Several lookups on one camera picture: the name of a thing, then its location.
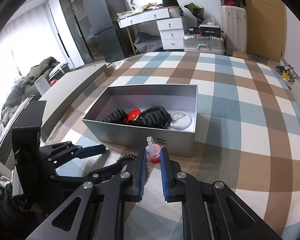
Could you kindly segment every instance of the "suitcase handle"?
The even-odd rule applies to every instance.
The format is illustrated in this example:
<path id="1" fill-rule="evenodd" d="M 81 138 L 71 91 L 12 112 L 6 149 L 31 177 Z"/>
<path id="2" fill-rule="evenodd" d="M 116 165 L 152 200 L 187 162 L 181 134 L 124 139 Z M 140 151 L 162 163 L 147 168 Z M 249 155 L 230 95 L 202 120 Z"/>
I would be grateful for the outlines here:
<path id="1" fill-rule="evenodd" d="M 200 47 L 206 47 L 208 50 L 211 50 L 211 48 L 209 47 L 208 44 L 199 44 L 199 45 L 197 46 L 197 50 L 198 50 Z"/>
<path id="2" fill-rule="evenodd" d="M 205 41 L 212 41 L 211 36 L 201 36 L 201 35 L 196 35 L 195 37 L 197 40 L 205 40 Z"/>

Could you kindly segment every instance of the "bottle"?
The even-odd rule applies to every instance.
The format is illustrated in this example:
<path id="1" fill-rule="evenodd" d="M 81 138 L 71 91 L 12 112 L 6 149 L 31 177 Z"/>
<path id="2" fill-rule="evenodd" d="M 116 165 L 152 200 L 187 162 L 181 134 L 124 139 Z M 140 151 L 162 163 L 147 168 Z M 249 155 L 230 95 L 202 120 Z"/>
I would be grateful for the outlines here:
<path id="1" fill-rule="evenodd" d="M 161 146 L 159 144 L 154 143 L 151 136 L 147 137 L 147 142 L 148 142 L 148 146 L 146 146 L 147 160 L 155 164 L 159 163 Z"/>

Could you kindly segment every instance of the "white cabinet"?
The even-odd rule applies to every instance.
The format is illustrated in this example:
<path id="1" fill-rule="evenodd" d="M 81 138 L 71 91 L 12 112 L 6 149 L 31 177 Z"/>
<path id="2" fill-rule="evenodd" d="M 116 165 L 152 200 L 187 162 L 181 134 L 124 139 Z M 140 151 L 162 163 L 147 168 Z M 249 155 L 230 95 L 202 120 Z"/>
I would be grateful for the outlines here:
<path id="1" fill-rule="evenodd" d="M 160 31 L 160 36 L 162 40 L 183 39 L 185 32 L 183 29 L 163 30 Z"/>
<path id="2" fill-rule="evenodd" d="M 127 17 L 125 19 L 122 19 L 118 21 L 119 27 L 124 28 L 127 26 L 131 26 L 138 23 L 158 20 L 158 19 L 164 19 L 169 18 L 169 9 L 168 8 L 162 8 L 157 10 L 151 10 L 147 12 L 143 12 L 140 14 L 133 15 L 131 17 Z"/>
<path id="3" fill-rule="evenodd" d="M 163 49 L 183 49 L 183 39 L 163 40 Z"/>
<path id="4" fill-rule="evenodd" d="M 188 31 L 186 17 L 157 21 L 163 49 L 183 49 L 183 37 Z"/>

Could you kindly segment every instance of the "gray box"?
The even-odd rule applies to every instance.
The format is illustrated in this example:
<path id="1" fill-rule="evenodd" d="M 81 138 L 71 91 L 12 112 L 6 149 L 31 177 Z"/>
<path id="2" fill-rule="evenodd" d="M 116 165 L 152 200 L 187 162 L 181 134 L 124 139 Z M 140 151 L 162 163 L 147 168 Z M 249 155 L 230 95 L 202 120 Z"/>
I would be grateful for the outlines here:
<path id="1" fill-rule="evenodd" d="M 108 87 L 90 106 L 82 121 L 103 142 L 138 149 L 151 136 L 156 143 L 168 148 L 169 154 L 192 157 L 197 119 L 197 85 L 157 84 Z M 122 108 L 126 113 L 163 106 L 168 113 L 184 111 L 192 122 L 184 130 L 156 129 L 131 125 L 105 123 L 102 120 L 111 112 Z"/>

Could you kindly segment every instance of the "black refrigerator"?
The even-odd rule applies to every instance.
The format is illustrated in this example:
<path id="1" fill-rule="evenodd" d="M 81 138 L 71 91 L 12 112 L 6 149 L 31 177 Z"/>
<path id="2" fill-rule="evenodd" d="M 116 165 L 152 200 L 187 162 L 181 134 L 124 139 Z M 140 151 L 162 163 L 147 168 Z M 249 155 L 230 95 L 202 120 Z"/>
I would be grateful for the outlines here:
<path id="1" fill-rule="evenodd" d="M 106 62 L 133 53 L 126 28 L 119 28 L 117 13 L 128 11 L 124 0 L 84 0 L 83 6 Z"/>

